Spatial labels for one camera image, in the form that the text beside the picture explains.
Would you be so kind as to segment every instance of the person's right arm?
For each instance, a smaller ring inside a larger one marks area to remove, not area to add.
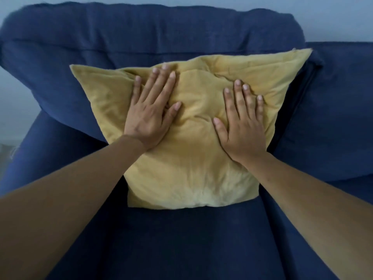
[[[340,279],[373,279],[373,206],[266,152],[262,96],[240,82],[234,89],[235,99],[224,92],[229,131],[213,120],[223,149],[259,180]]]

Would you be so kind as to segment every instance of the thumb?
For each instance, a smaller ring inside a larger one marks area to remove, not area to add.
[[[170,109],[167,110],[165,117],[163,118],[162,128],[167,131],[172,124],[172,121],[175,119],[178,111],[181,107],[181,102],[176,102],[174,105],[171,106]]]
[[[216,117],[213,119],[213,123],[217,136],[219,137],[220,144],[225,144],[228,141],[228,131],[226,127],[224,126],[223,122]]]

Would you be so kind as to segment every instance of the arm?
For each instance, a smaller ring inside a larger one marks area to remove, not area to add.
[[[237,82],[224,93],[229,132],[214,118],[227,154],[270,193],[292,224],[341,279],[373,278],[373,206],[298,171],[266,152],[263,98]]]
[[[0,199],[1,279],[47,276],[123,173],[168,131],[181,104],[163,117],[174,84],[167,66],[154,70],[142,92],[137,77],[122,137]]]

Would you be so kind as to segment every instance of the person's left arm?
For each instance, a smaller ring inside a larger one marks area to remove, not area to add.
[[[181,103],[163,115],[175,84],[167,66],[141,91],[136,77],[117,141],[0,199],[0,278],[41,279],[66,253],[124,172],[168,131]]]

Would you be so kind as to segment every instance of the person's left hand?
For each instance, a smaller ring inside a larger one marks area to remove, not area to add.
[[[142,91],[141,78],[135,78],[124,135],[141,141],[145,151],[160,143],[180,109],[181,102],[176,102],[163,115],[175,79],[175,72],[170,73],[166,64],[161,70],[153,69]]]

